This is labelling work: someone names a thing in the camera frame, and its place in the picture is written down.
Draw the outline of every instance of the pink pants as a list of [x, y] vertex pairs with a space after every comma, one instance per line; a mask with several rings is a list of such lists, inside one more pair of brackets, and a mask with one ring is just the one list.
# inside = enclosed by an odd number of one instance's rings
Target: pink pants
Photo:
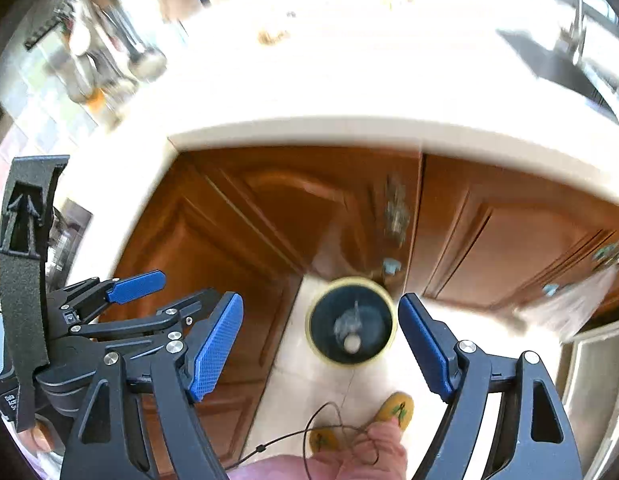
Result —
[[[308, 459], [312, 480], [405, 480], [407, 452], [400, 445], [403, 432], [396, 422], [373, 422], [367, 436], [358, 435], [353, 453], [321, 451]], [[365, 465], [376, 459], [373, 439], [379, 451], [375, 465]], [[279, 455], [234, 469], [230, 480], [305, 480], [305, 468], [300, 456]]]

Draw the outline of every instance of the kitchen floor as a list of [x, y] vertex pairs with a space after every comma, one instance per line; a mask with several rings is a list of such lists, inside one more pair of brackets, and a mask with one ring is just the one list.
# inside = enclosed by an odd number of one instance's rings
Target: kitchen floor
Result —
[[[402, 441], [408, 455], [407, 478], [411, 479], [432, 441], [446, 404], [427, 388], [400, 329], [391, 348], [376, 361], [356, 369], [335, 367], [316, 356], [305, 338], [305, 316], [326, 285], [327, 282], [311, 276], [306, 276], [301, 284], [244, 455], [259, 444], [303, 430], [314, 412], [328, 400], [341, 406], [345, 424], [363, 426], [390, 394], [400, 390], [414, 397], [416, 404], [413, 421]], [[533, 349], [541, 355], [550, 376], [556, 377], [560, 344], [550, 333], [532, 329], [522, 335], [494, 317], [434, 302], [424, 304], [432, 317], [445, 321], [459, 340], [471, 339], [485, 352], [510, 357]], [[465, 480], [481, 478], [494, 434], [499, 398], [499, 394], [492, 394], [487, 400]], [[334, 424], [336, 414], [326, 408], [317, 420]], [[298, 435], [274, 444], [251, 461], [277, 454], [301, 455], [301, 447], [302, 435]]]

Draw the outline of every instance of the round object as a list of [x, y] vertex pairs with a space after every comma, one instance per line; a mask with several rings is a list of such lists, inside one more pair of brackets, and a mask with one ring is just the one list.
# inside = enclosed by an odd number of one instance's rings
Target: round object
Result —
[[105, 357], [103, 357], [103, 362], [107, 366], [111, 366], [117, 361], [118, 361], [118, 354], [116, 352], [109, 352], [106, 354]]
[[168, 59], [155, 46], [148, 47], [135, 59], [130, 59], [127, 68], [139, 81], [151, 83], [163, 75], [168, 67]]
[[473, 354], [476, 351], [476, 345], [474, 341], [470, 341], [469, 339], [464, 339], [459, 343], [459, 348], [465, 352], [465, 354]]
[[[356, 329], [335, 330], [338, 320], [350, 317], [347, 312], [355, 312]], [[387, 290], [366, 278], [341, 278], [316, 299], [307, 314], [305, 332], [319, 357], [337, 366], [355, 367], [387, 349], [397, 326], [397, 307]]]
[[526, 351], [523, 355], [525, 356], [525, 360], [532, 365], [538, 364], [539, 361], [541, 361], [539, 355], [531, 350]]
[[361, 337], [356, 333], [347, 334], [343, 341], [343, 347], [349, 354], [355, 354], [361, 349]]
[[96, 65], [88, 54], [72, 56], [61, 76], [69, 98], [77, 104], [85, 104], [96, 91]]
[[176, 354], [177, 352], [180, 352], [183, 349], [183, 342], [182, 341], [170, 341], [166, 346], [166, 350], [168, 352], [170, 352], [171, 354]]

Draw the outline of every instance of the kitchen sink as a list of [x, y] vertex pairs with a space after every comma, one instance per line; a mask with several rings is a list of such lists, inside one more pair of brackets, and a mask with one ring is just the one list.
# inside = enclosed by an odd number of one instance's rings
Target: kitchen sink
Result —
[[563, 52], [548, 50], [532, 38], [519, 32], [498, 31], [527, 66], [538, 76], [586, 97], [592, 108], [619, 124], [614, 111], [585, 72], [572, 63]]

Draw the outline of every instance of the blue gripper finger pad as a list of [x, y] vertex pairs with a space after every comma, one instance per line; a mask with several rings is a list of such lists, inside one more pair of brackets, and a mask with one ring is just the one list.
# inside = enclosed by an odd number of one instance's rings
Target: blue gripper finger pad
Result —
[[216, 387], [241, 323], [243, 299], [234, 294], [194, 359], [194, 376], [189, 392], [196, 402], [200, 402], [203, 396]]
[[162, 290], [165, 281], [165, 275], [160, 270], [152, 270], [152, 272], [115, 282], [112, 289], [107, 292], [107, 301], [124, 304], [138, 300], [143, 296]]
[[447, 359], [410, 301], [410, 296], [413, 294], [404, 295], [398, 303], [398, 322], [421, 368], [427, 387], [447, 402], [454, 393], [454, 387], [449, 380]]

